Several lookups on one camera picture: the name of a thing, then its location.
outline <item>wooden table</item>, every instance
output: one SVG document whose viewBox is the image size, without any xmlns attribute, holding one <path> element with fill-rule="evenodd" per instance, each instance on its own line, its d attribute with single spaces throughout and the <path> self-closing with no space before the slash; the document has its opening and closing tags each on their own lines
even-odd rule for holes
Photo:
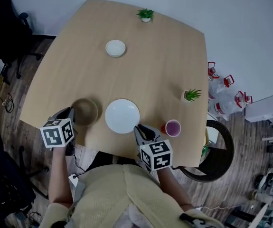
<svg viewBox="0 0 273 228">
<path fill-rule="evenodd" d="M 141 123 L 156 128 L 170 119 L 182 126 L 171 138 L 173 165 L 197 167 L 207 117 L 207 55 L 204 34 L 179 21 L 155 13 L 144 23 L 131 5 L 87 0 L 56 37 L 29 88 L 20 119 L 36 128 L 49 116 L 82 97 L 92 98 L 99 120 L 89 129 L 76 128 L 77 143 L 118 156 L 135 158 L 133 132 L 117 134 L 104 119 L 109 103 L 133 101 Z M 126 44 L 122 57 L 107 55 L 112 39 Z M 202 96 L 186 105 L 184 89 L 199 89 Z"/>
<path fill-rule="evenodd" d="M 248 228 L 256 228 L 259 225 L 260 221 L 262 220 L 267 208 L 268 208 L 268 204 L 265 204 L 261 208 L 261 210 L 258 212 L 257 215 L 251 215 L 251 214 L 242 212 L 241 207 L 237 207 L 231 212 L 231 214 L 225 221 L 224 226 L 229 228 L 236 228 L 235 226 L 231 225 L 231 223 L 235 220 L 235 217 L 237 217 L 237 218 L 250 222 L 250 225 Z"/>
</svg>

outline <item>white plate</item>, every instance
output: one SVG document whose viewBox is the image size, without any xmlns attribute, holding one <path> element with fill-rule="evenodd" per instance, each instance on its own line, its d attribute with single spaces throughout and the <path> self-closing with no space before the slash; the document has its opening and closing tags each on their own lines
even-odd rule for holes
<svg viewBox="0 0 273 228">
<path fill-rule="evenodd" d="M 106 51 L 112 57 L 120 57 L 125 50 L 126 46 L 120 40 L 111 40 L 106 45 Z"/>
<path fill-rule="evenodd" d="M 132 101 L 119 99 L 108 105 L 104 118 L 112 131 L 129 133 L 140 122 L 140 111 Z"/>
</svg>

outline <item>wooden bowl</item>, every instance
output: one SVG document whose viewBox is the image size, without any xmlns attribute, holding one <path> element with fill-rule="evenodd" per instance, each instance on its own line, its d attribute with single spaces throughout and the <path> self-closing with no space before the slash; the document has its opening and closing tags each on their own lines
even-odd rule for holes
<svg viewBox="0 0 273 228">
<path fill-rule="evenodd" d="M 73 102 L 75 124 L 88 127 L 95 123 L 98 117 L 98 108 L 94 101 L 80 98 Z"/>
</svg>

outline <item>floor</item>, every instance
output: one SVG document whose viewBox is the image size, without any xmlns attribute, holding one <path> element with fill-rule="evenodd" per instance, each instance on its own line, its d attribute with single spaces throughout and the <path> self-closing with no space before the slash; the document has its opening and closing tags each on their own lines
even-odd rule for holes
<svg viewBox="0 0 273 228">
<path fill-rule="evenodd" d="M 46 53 L 53 40 L 44 39 L 34 48 L 38 53 Z M 41 139 L 40 131 L 19 120 L 19 115 L 28 92 L 32 78 L 40 64 L 35 57 L 28 56 L 21 67 L 22 77 L 16 79 L 14 63 L 9 70 L 10 93 L 13 96 L 15 109 L 12 113 L 4 113 L 0 123 L 0 133 L 5 149 L 18 162 L 18 149 L 25 147 L 25 164 L 28 171 L 35 171 L 43 166 L 51 166 L 52 152 L 46 149 Z M 242 113 L 234 114 L 228 122 L 222 121 L 232 134 L 235 144 L 235 156 L 228 172 L 219 180 L 211 183 L 192 181 L 180 171 L 174 171 L 177 180 L 191 196 L 195 207 L 233 207 L 242 205 L 242 210 L 256 214 L 260 204 L 247 200 L 247 195 L 253 190 L 253 181 L 257 174 L 266 172 L 268 165 L 273 164 L 273 153 L 266 153 L 266 143 L 261 142 L 262 137 L 272 135 L 273 131 L 267 122 L 249 123 L 244 120 Z M 83 168 L 87 168 L 96 155 L 86 147 L 76 147 L 77 161 Z M 69 173 L 79 171 L 76 169 L 72 157 L 67 157 Z M 42 173 L 33 178 L 33 183 L 43 192 L 47 192 L 49 174 Z M 48 201 L 37 195 L 33 210 L 42 216 L 48 206 Z M 207 215 L 224 222 L 231 209 L 202 209 Z M 7 218 L 8 225 L 14 227 L 27 227 L 17 221 L 13 215 Z M 247 227 L 247 222 L 237 221 L 239 228 Z"/>
</svg>

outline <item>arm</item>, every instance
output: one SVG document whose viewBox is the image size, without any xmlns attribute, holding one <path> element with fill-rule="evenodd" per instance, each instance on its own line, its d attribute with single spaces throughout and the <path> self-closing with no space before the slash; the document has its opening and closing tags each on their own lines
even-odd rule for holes
<svg viewBox="0 0 273 228">
<path fill-rule="evenodd" d="M 175 179 L 169 168 L 158 170 L 157 175 L 159 177 L 160 187 L 164 193 L 174 198 L 184 211 L 194 209 L 189 195 Z"/>
<path fill-rule="evenodd" d="M 72 193 L 66 168 L 66 148 L 54 148 L 49 184 L 50 203 L 59 203 L 66 207 L 73 204 Z"/>
</svg>

